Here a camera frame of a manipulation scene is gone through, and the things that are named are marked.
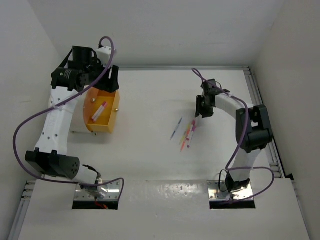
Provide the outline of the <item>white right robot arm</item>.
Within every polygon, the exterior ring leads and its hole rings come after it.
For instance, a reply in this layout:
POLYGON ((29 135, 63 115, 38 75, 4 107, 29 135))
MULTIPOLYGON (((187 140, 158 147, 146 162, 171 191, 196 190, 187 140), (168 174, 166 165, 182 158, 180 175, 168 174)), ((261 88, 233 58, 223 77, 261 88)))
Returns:
POLYGON ((216 108, 235 119, 237 146, 225 167, 226 191, 246 188, 257 157, 274 138, 268 109, 232 96, 226 89, 218 88, 215 79, 203 80, 201 88, 202 94, 196 97, 196 118, 210 118, 216 108))

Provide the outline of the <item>cylindrical beige drawer container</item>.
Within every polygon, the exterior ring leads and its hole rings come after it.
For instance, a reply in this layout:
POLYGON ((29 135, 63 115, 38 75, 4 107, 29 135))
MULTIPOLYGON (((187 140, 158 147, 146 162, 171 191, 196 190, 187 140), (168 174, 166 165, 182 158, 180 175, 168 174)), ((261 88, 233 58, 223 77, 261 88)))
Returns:
POLYGON ((74 133, 109 133, 114 130, 119 110, 120 93, 109 93, 92 87, 86 93, 77 98, 78 103, 72 117, 70 131, 74 133), (107 106, 96 122, 92 116, 106 101, 107 106))

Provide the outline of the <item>light pink cap pen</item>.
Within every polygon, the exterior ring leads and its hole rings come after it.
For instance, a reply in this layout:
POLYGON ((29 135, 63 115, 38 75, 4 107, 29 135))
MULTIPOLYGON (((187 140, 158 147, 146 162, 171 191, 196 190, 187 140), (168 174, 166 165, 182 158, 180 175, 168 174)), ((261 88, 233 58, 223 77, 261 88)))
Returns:
POLYGON ((91 117, 92 121, 95 122, 100 115, 100 110, 97 110, 94 115, 91 117))

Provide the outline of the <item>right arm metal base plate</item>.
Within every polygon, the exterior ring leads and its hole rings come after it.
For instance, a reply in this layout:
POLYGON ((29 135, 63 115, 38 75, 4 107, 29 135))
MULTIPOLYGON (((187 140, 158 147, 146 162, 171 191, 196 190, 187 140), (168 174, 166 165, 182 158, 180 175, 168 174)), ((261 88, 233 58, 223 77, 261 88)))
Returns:
POLYGON ((225 191, 226 185, 225 181, 220 182, 218 180, 208 180, 208 198, 210 202, 227 202, 227 201, 253 201, 254 193, 251 184, 249 183, 247 187, 242 187, 238 190, 233 190, 231 192, 225 191))

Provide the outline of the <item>mauve cap white pen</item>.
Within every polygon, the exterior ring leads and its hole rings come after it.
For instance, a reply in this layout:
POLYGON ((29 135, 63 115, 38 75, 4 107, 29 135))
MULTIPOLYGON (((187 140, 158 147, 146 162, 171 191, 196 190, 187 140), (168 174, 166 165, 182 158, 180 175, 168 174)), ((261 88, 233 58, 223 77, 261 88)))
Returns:
POLYGON ((103 113, 103 111, 105 110, 105 108, 106 108, 107 105, 108 105, 107 102, 104 101, 104 102, 101 104, 101 106, 98 108, 98 110, 100 110, 100 114, 99 114, 98 118, 99 118, 100 115, 103 113))

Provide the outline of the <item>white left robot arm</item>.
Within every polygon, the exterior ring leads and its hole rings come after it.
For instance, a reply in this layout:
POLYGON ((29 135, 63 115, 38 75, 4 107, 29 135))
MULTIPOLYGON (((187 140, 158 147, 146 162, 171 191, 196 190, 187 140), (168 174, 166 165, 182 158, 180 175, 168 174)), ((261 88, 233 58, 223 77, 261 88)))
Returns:
POLYGON ((79 184, 90 193, 103 186, 101 174, 68 155, 71 131, 111 133, 118 106, 119 67, 111 65, 116 50, 100 44, 97 50, 73 46, 51 74, 48 111, 41 136, 25 161, 43 175, 79 184))

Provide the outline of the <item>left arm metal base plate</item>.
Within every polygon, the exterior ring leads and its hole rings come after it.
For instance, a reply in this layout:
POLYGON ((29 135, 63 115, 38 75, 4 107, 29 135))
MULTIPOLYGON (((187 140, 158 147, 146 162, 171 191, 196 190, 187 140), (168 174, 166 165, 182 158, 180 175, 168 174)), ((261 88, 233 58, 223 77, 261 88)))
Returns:
POLYGON ((117 180, 110 184, 97 187, 84 187, 77 185, 74 193, 74 200, 83 201, 117 201, 121 191, 121 181, 117 180))

